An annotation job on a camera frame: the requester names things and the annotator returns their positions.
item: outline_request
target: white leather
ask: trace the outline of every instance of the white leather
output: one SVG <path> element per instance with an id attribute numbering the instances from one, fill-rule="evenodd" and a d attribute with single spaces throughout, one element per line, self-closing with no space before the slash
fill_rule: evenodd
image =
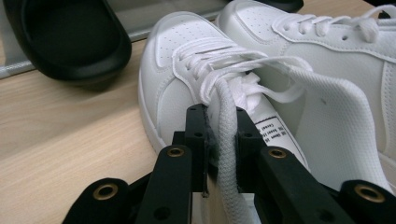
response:
<path id="1" fill-rule="evenodd" d="M 222 32 L 209 21 L 189 12 L 165 16 L 150 32 L 140 63 L 140 70 L 145 71 L 140 76 L 140 104 L 145 104 L 148 111 L 142 116 L 148 116 L 155 128 L 147 128 L 156 133 L 157 139 L 151 142 L 171 145 L 173 132 L 184 130 L 188 106 L 198 104 L 187 86 L 174 76 L 172 53 L 188 41 L 208 36 L 222 36 Z"/>
<path id="2" fill-rule="evenodd" d="M 325 36 L 317 35 L 315 28 L 302 34 L 299 24 L 290 23 L 296 17 L 257 1 L 234 0 L 220 12 L 216 24 L 241 46 L 269 56 L 300 56 L 315 72 L 348 79 L 362 89 L 375 120 L 376 148 L 391 159 L 383 160 L 384 167 L 389 180 L 396 179 L 396 19 L 379 20 L 377 40 L 368 43 L 359 26 L 336 23 Z M 271 87 L 273 82 L 264 84 Z M 290 112 L 276 110 L 296 132 L 299 124 L 289 122 Z M 396 189 L 395 181 L 390 184 Z"/>

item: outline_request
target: white sneaker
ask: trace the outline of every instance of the white sneaker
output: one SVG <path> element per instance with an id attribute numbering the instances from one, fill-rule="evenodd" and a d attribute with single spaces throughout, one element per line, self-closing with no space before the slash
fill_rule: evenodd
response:
<path id="1" fill-rule="evenodd" d="M 246 75 L 256 68 L 288 78 L 289 86 L 277 92 L 259 85 L 255 74 Z M 189 106 L 207 106 L 219 144 L 217 184 L 230 223 L 251 223 L 253 219 L 236 187 L 236 106 L 246 109 L 264 139 L 268 138 L 265 133 L 284 131 L 285 136 L 271 137 L 285 141 L 268 140 L 268 145 L 297 145 L 264 94 L 281 104 L 304 103 L 301 117 L 295 119 L 305 133 L 301 141 L 309 148 L 315 170 L 305 158 L 307 152 L 304 156 L 298 146 L 288 149 L 306 168 L 309 164 L 319 181 L 335 189 L 349 179 L 389 188 L 379 161 L 372 159 L 377 156 L 374 122 L 368 101 L 357 86 L 315 74 L 300 58 L 268 58 L 260 51 L 239 47 L 198 15 L 172 13 L 157 22 L 142 55 L 138 86 L 143 124 L 157 151 L 172 143 L 175 131 L 184 130 Z M 277 129 L 267 132 L 269 127 Z M 204 209 L 195 219 L 204 223 L 219 213 L 200 206 Z"/>
<path id="2" fill-rule="evenodd" d="M 391 19 L 370 18 L 382 10 Z M 302 57 L 315 72 L 348 79 L 362 89 L 374 116 L 377 149 L 396 187 L 396 7 L 376 7 L 351 19 L 289 14 L 238 0 L 220 12 L 216 23 L 241 46 L 269 56 Z M 275 88 L 276 77 L 270 79 L 263 83 Z M 290 122 L 295 115 L 274 107 L 300 140 L 298 123 Z"/>

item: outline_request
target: black plastic bracket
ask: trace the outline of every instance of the black plastic bracket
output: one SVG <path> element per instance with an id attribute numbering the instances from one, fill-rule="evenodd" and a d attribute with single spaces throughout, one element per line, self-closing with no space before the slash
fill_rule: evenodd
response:
<path id="1" fill-rule="evenodd" d="M 362 180 L 340 192 L 321 185 L 288 150 L 265 145 L 246 111 L 236 113 L 238 188 L 255 193 L 262 223 L 394 223 L 391 193 Z M 112 178 L 91 184 L 64 223 L 191 223 L 191 194 L 207 192 L 210 142 L 205 107 L 190 107 L 186 131 L 175 132 L 151 174 L 130 186 Z"/>

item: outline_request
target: shoe toe box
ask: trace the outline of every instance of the shoe toe box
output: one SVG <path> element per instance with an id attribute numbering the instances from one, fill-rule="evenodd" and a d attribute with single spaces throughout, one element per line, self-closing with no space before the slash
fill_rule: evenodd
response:
<path id="1" fill-rule="evenodd" d="M 256 1 L 232 1 L 219 14 L 217 25 L 233 40 L 248 38 L 266 42 L 277 37 L 272 24 L 285 14 L 282 10 Z"/>

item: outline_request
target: shoe label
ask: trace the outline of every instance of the shoe label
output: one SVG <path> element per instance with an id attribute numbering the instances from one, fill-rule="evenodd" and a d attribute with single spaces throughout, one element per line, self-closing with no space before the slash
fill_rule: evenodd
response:
<path id="1" fill-rule="evenodd" d="M 300 163 L 308 169 L 303 152 L 283 120 L 275 115 L 255 123 L 268 147 L 283 147 L 293 153 Z"/>

